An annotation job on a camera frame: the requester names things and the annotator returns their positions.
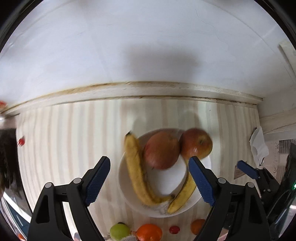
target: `banana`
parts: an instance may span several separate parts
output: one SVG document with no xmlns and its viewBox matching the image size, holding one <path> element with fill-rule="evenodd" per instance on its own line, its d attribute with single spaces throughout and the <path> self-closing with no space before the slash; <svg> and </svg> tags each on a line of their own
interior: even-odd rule
<svg viewBox="0 0 296 241">
<path fill-rule="evenodd" d="M 125 160 L 133 189 L 141 202 L 149 207 L 171 200 L 171 196 L 158 197 L 146 180 L 146 173 L 142 167 L 142 152 L 137 138 L 127 133 L 124 139 Z"/>
<path fill-rule="evenodd" d="M 185 183 L 183 184 L 181 191 L 178 193 L 175 199 L 170 203 L 167 213 L 172 214 L 178 211 L 191 197 L 195 188 L 196 188 L 196 184 L 193 180 L 193 177 L 191 176 L 190 172 L 187 171 L 187 177 L 186 177 Z"/>
</svg>

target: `striped rug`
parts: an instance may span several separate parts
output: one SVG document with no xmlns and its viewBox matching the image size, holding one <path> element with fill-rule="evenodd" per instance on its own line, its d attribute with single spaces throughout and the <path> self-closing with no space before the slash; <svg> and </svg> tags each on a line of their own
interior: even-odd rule
<svg viewBox="0 0 296 241">
<path fill-rule="evenodd" d="M 256 107 L 182 99 L 114 99 L 60 104 L 21 113 L 17 138 L 26 143 L 18 148 L 20 172 L 29 205 L 34 209 L 46 182 L 67 184 L 93 168 L 101 156 L 111 160 L 111 171 L 90 213 L 103 236 L 117 222 L 137 230 L 154 223 L 162 228 L 162 240 L 193 240 L 190 224 L 206 218 L 210 207 L 201 199 L 188 211 L 170 218 L 150 218 L 133 211 L 118 192 L 117 171 L 123 155 L 124 135 L 137 136 L 159 128 L 206 130 L 213 140 L 210 154 L 213 172 L 231 183 L 244 185 L 244 175 L 234 179 L 238 160 L 254 165 L 249 138 L 259 126 Z M 66 207 L 72 234 L 75 226 Z M 181 229 L 172 235 L 168 229 Z"/>
</svg>

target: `white bowl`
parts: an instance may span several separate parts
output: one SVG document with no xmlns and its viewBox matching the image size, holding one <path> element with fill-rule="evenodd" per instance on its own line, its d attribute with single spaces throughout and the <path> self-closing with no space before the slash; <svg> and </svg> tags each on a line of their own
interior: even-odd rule
<svg viewBox="0 0 296 241">
<path fill-rule="evenodd" d="M 172 135 L 180 138 L 181 134 L 184 132 L 179 129 L 159 129 L 156 131 L 152 131 L 144 134 L 139 137 L 139 142 L 142 147 L 145 146 L 146 142 L 149 138 L 154 135 L 158 131 L 167 131 Z M 211 169 L 211 160 L 210 157 L 202 159 L 201 162 L 205 166 L 205 168 Z M 187 168 L 184 160 L 179 157 L 178 161 L 171 168 L 160 171 L 160 170 L 151 170 L 147 168 L 147 177 L 151 184 L 152 189 L 157 195 L 168 195 L 168 194 L 177 194 L 185 181 L 185 176 L 187 172 Z M 181 207 L 177 212 L 173 214 L 164 213 L 161 205 L 160 207 L 147 207 L 141 203 L 135 194 L 130 177 L 128 175 L 127 165 L 125 162 L 124 155 L 121 159 L 119 170 L 118 170 L 118 186 L 119 190 L 124 197 L 126 203 L 135 211 L 149 217 L 153 218 L 166 218 L 178 215 L 182 212 L 185 212 L 189 208 L 191 208 L 197 201 L 201 198 L 200 192 L 198 188 L 195 189 L 191 197 L 188 201 Z"/>
</svg>

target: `blue gripper pad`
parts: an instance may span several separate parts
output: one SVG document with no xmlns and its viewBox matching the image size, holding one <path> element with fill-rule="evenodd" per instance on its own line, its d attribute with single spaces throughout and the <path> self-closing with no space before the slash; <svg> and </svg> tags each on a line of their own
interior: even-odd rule
<svg viewBox="0 0 296 241">
<path fill-rule="evenodd" d="M 216 199 L 214 198 L 213 188 L 192 157 L 189 159 L 188 168 L 203 200 L 209 203 L 211 207 L 214 206 Z"/>
<path fill-rule="evenodd" d="M 85 204 L 87 207 L 93 203 L 106 180 L 106 177 L 110 171 L 110 160 L 107 157 L 102 157 L 92 172 L 89 174 L 90 179 L 86 186 Z"/>
<path fill-rule="evenodd" d="M 245 163 L 244 161 L 237 162 L 237 168 L 240 169 L 242 172 L 247 174 L 252 179 L 258 179 L 257 170 L 251 167 L 249 164 Z"/>
</svg>

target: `baseboard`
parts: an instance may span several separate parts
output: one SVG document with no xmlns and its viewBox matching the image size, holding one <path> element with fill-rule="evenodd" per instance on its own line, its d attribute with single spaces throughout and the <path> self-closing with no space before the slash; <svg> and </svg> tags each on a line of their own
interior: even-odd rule
<svg viewBox="0 0 296 241">
<path fill-rule="evenodd" d="M 55 104 L 114 98 L 194 98 L 215 102 L 256 105 L 262 98 L 216 87 L 175 82 L 126 82 L 91 85 L 51 93 L 9 107 L 2 113 L 17 115 L 22 111 Z"/>
<path fill-rule="evenodd" d="M 260 118 L 264 134 L 271 134 L 296 129 L 296 109 Z"/>
</svg>

